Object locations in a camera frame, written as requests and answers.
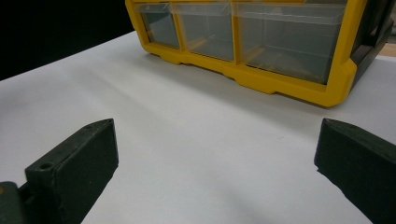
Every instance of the storage bin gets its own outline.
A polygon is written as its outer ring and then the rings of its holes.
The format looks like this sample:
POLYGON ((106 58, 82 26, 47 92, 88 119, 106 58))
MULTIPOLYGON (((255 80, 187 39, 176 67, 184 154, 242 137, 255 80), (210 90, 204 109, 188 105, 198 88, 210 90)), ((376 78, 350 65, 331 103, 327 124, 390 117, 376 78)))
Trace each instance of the storage bin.
POLYGON ((178 48, 175 23, 169 3, 139 4, 135 10, 142 16, 149 41, 178 48))
POLYGON ((343 102, 384 47, 395 2, 125 0, 147 52, 323 106, 343 102))
POLYGON ((186 50, 233 60, 230 3, 175 3, 186 50))
POLYGON ((344 5, 235 5, 244 63, 327 82, 344 5))

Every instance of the yellow frame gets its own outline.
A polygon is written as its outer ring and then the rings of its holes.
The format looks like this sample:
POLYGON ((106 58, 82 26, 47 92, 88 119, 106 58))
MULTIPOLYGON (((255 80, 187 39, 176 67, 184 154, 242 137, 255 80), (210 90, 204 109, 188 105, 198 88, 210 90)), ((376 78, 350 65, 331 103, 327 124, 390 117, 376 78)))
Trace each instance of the yellow frame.
MULTIPOLYGON (((267 0, 263 2, 293 2, 302 3, 304 0, 267 0)), ((169 0, 173 2, 189 2, 184 0, 169 0)), ((205 0, 194 0, 190 2, 215 2, 205 0)), ((241 63, 239 50, 238 18, 232 15, 233 26, 233 62, 226 62, 215 58, 206 57, 186 51, 183 46, 184 41, 178 23, 177 14, 173 14, 179 49, 172 49, 161 44, 150 43, 140 13, 134 11, 134 6, 139 3, 163 3, 159 0, 126 0, 132 24, 137 31, 140 43, 144 50, 158 55, 164 60, 180 64, 190 63, 201 66, 224 76, 233 78, 238 84, 265 93, 280 92, 286 95, 305 100, 310 103, 323 106, 332 106, 342 103, 348 96, 357 71, 357 65, 350 59, 352 47, 358 32, 361 17, 366 7, 367 0, 348 0, 346 10, 338 36, 335 52, 332 59, 332 66, 329 79, 326 85, 311 81, 302 80, 295 77, 282 76, 280 74, 249 67, 241 63)))

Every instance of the dark background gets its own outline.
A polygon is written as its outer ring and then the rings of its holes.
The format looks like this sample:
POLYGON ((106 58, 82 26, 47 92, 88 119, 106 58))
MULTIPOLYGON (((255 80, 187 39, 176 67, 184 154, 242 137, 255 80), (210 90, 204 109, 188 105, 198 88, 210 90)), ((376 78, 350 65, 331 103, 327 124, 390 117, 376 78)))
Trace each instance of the dark background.
POLYGON ((2 0, 0 80, 134 30, 124 0, 2 0))

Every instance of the clear plastic bin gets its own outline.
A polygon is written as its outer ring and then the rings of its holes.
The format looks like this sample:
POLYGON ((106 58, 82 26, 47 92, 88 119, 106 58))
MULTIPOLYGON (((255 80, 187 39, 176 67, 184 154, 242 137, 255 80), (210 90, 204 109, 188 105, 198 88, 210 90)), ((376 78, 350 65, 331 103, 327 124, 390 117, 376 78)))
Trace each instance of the clear plastic bin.
POLYGON ((345 5, 236 3, 242 60, 326 83, 345 5))
POLYGON ((233 61, 233 31, 229 3, 176 3, 186 49, 233 61))
POLYGON ((178 49, 175 23, 169 6, 169 3, 139 4, 135 10, 142 16, 151 43, 178 49))

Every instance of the white table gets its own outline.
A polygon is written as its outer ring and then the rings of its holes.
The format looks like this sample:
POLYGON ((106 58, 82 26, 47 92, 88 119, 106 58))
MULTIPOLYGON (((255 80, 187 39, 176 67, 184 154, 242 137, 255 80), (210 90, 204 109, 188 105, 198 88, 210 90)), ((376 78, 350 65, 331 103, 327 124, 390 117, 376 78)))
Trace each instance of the white table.
POLYGON ((396 143, 396 59, 341 105, 267 95, 142 50, 136 33, 0 82, 0 181, 114 118, 120 167, 83 223, 370 223, 317 172, 323 118, 396 143))

